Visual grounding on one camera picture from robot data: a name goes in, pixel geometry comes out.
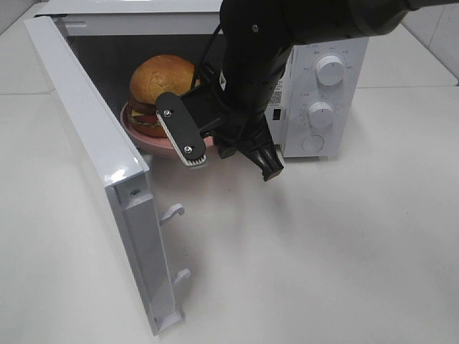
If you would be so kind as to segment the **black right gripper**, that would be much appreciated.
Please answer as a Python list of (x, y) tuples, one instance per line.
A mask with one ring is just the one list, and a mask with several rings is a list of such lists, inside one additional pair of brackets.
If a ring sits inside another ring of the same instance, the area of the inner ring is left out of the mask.
[(224, 64), (228, 75), (209, 64), (197, 67), (193, 88), (179, 97), (162, 93), (156, 100), (156, 116), (182, 163), (187, 167), (206, 162), (204, 138), (212, 136), (219, 156), (241, 152), (262, 171), (264, 181), (284, 169), (265, 118), (283, 65)]

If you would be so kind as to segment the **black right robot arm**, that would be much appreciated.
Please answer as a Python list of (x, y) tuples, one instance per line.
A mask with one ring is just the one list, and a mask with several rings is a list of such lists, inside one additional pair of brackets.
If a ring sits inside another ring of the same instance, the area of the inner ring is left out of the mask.
[(221, 158), (241, 152), (270, 180), (282, 170), (265, 109), (295, 45), (382, 36), (425, 1), (223, 1), (216, 33), (227, 46), (222, 66), (200, 63), (201, 85), (161, 94), (157, 115), (184, 165), (206, 160), (204, 139)]

